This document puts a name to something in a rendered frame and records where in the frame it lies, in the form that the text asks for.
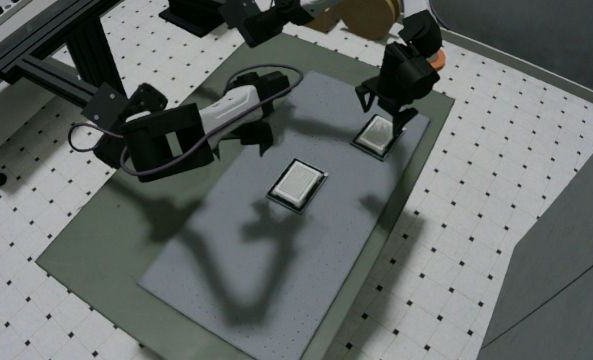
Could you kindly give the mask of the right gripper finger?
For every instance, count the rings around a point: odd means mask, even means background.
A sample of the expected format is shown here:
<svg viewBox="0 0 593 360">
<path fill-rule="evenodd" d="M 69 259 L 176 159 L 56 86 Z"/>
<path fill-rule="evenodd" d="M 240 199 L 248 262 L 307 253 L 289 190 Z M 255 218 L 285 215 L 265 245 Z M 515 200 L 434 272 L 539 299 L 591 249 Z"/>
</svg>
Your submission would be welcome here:
<svg viewBox="0 0 593 360">
<path fill-rule="evenodd" d="M 219 143 L 216 144 L 215 148 L 212 150 L 212 153 L 214 153 L 218 160 L 220 161 L 220 154 L 219 154 L 219 149 L 218 149 Z"/>
<path fill-rule="evenodd" d="M 264 127 L 270 127 L 270 124 L 269 124 L 268 122 L 264 122 L 264 123 L 263 123 L 263 125 L 264 125 Z M 262 156 L 263 156 L 263 154 L 264 154 L 264 153 L 265 153 L 265 152 L 266 152 L 266 151 L 267 151 L 267 150 L 268 150 L 268 149 L 269 149 L 271 146 L 273 146 L 273 143 L 272 143 L 272 144 L 259 144 L 259 154 L 260 154 L 260 157 L 262 157 Z M 261 151 L 260 151 L 260 150 L 261 150 Z"/>
</svg>

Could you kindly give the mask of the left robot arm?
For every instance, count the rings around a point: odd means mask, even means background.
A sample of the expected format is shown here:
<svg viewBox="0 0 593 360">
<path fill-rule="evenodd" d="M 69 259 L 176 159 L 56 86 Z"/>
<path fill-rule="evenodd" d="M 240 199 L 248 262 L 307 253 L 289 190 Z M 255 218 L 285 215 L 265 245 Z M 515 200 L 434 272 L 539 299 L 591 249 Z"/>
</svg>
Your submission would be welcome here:
<svg viewBox="0 0 593 360">
<path fill-rule="evenodd" d="M 282 31 L 290 20 L 293 25 L 303 26 L 342 1 L 274 0 L 274 6 L 243 20 L 243 25 L 254 42 L 259 43 Z M 396 41 L 387 44 L 381 69 L 387 76 L 395 77 L 412 99 L 418 100 L 427 96 L 440 80 L 440 75 L 426 59 L 440 50 L 442 36 L 429 0 L 403 0 L 403 3 L 404 28 L 397 34 L 407 46 Z"/>
</svg>

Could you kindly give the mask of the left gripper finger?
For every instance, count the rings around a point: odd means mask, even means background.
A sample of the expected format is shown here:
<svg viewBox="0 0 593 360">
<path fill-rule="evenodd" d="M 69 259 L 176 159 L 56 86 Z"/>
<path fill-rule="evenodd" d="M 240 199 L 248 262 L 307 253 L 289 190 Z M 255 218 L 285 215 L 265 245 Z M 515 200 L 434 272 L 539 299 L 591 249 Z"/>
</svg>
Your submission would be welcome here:
<svg viewBox="0 0 593 360">
<path fill-rule="evenodd" d="M 373 101 L 374 101 L 374 99 L 375 99 L 376 96 L 372 92 L 370 93 L 370 91 L 368 89 L 366 89 L 366 88 L 363 89 L 363 86 L 362 85 L 359 85 L 359 86 L 355 87 L 355 92 L 356 92 L 356 94 L 358 96 L 358 99 L 359 99 L 359 101 L 361 103 L 363 112 L 364 113 L 367 113 L 370 110 L 370 108 L 372 106 L 372 103 L 373 103 Z M 369 95 L 369 100 L 368 100 L 368 103 L 367 103 L 367 106 L 366 106 L 366 102 L 365 102 L 365 97 L 364 96 L 366 94 L 368 94 L 368 93 L 370 93 L 370 95 Z"/>
<path fill-rule="evenodd" d="M 418 110 L 415 109 L 414 107 L 411 107 L 410 110 L 412 112 L 414 112 L 413 116 L 405 119 L 402 122 L 398 122 L 396 121 L 394 118 L 392 118 L 392 133 L 393 133 L 393 137 L 395 137 L 396 135 L 398 135 L 400 133 L 400 131 L 403 129 L 403 127 L 410 121 L 412 120 L 417 114 L 418 114 Z"/>
</svg>

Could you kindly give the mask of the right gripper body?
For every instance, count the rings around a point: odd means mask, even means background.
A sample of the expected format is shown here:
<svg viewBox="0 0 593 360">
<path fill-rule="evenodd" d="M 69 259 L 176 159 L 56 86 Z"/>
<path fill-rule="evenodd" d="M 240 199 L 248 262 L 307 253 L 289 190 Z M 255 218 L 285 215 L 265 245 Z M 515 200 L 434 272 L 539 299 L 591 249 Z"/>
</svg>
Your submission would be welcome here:
<svg viewBox="0 0 593 360">
<path fill-rule="evenodd" d="M 226 134 L 221 140 L 234 139 L 240 139 L 243 146 L 273 143 L 271 127 L 264 127 L 262 119 L 240 125 Z"/>
</svg>

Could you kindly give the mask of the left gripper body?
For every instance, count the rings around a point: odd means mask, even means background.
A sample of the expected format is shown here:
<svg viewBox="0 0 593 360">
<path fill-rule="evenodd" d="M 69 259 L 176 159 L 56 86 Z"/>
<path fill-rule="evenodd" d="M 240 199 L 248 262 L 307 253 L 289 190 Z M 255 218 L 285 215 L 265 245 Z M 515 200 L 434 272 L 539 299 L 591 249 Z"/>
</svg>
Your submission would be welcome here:
<svg viewBox="0 0 593 360">
<path fill-rule="evenodd" d="M 391 115 L 396 121 L 402 122 L 413 116 L 414 112 L 408 108 L 400 112 L 399 110 L 406 104 L 412 104 L 414 99 L 404 91 L 400 84 L 395 80 L 395 77 L 387 76 L 381 68 L 378 76 L 362 82 L 361 85 L 363 86 L 363 89 L 366 88 L 378 96 L 379 99 L 377 105 Z"/>
</svg>

